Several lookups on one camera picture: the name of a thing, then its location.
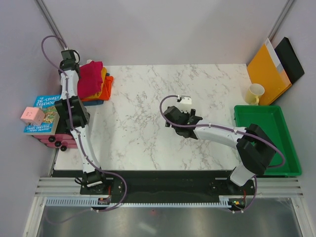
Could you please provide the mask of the red t shirt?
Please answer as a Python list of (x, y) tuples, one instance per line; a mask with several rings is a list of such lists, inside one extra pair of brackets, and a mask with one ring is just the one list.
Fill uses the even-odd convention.
[(101, 91), (103, 63), (91, 61), (80, 67), (80, 78), (78, 81), (78, 96), (80, 99), (93, 96)]

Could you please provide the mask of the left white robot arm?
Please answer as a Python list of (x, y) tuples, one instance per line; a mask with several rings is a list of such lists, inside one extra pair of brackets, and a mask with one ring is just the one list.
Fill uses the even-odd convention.
[(95, 156), (89, 136), (89, 113), (78, 96), (79, 55), (75, 50), (61, 51), (62, 61), (59, 73), (62, 85), (60, 99), (55, 102), (55, 108), (60, 119), (75, 139), (81, 160), (83, 177), (79, 182), (81, 187), (92, 189), (97, 194), (108, 190), (108, 181), (102, 174), (101, 166)]

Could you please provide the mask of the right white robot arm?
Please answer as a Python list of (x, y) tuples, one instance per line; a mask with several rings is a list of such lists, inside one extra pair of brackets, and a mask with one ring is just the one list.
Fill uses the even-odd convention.
[(275, 145), (263, 129), (251, 124), (249, 127), (225, 127), (206, 123), (195, 111), (185, 113), (171, 106), (163, 112), (166, 126), (184, 138), (209, 140), (238, 151), (241, 163), (229, 175), (227, 191), (238, 194), (245, 183), (255, 175), (263, 175), (276, 154)]

